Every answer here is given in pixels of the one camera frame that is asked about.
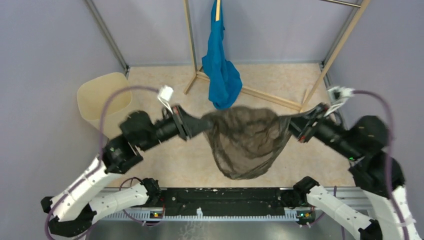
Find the dark translucent trash bag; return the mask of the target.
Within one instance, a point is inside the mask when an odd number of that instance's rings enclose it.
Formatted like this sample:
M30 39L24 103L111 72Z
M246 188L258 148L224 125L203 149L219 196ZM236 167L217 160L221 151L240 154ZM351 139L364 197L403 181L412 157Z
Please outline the dark translucent trash bag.
M270 169L292 136L290 121L303 116L240 105L209 112L202 120L211 124L204 135L221 173L231 180L250 180Z

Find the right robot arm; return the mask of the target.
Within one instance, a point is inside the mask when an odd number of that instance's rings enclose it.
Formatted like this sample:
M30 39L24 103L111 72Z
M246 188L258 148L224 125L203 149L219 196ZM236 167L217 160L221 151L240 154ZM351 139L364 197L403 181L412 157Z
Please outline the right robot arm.
M351 162L349 172L356 187L368 198L371 218L339 200L313 178L306 176L293 189L299 206L317 207L356 240L418 240L414 217L407 203L406 180L399 163L391 157L391 135L377 116L366 115L350 129L325 116L329 107L291 115L289 132L301 143L315 138Z

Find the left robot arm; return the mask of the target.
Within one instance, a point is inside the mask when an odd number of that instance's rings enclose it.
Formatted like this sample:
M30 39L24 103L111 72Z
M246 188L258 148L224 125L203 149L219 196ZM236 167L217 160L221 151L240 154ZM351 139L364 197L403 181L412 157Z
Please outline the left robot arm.
M44 224L47 238L78 240L108 215L134 206L156 206L161 200L161 189L153 178L144 178L110 195L98 197L98 193L140 163L142 152L173 137L187 141L212 126L207 118L191 116L180 105L164 109L162 119L156 122L145 111L131 112L119 125L121 134L101 147L89 167L68 188L41 200L47 213Z

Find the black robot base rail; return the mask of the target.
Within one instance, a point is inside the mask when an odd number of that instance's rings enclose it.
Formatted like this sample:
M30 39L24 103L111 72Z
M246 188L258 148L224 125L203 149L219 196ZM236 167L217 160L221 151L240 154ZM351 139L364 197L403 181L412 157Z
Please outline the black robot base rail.
M218 221L280 221L286 218L299 226L312 226L324 216L307 203L304 194L284 187L170 187L162 189L155 203L133 208L150 211L153 219L199 216Z

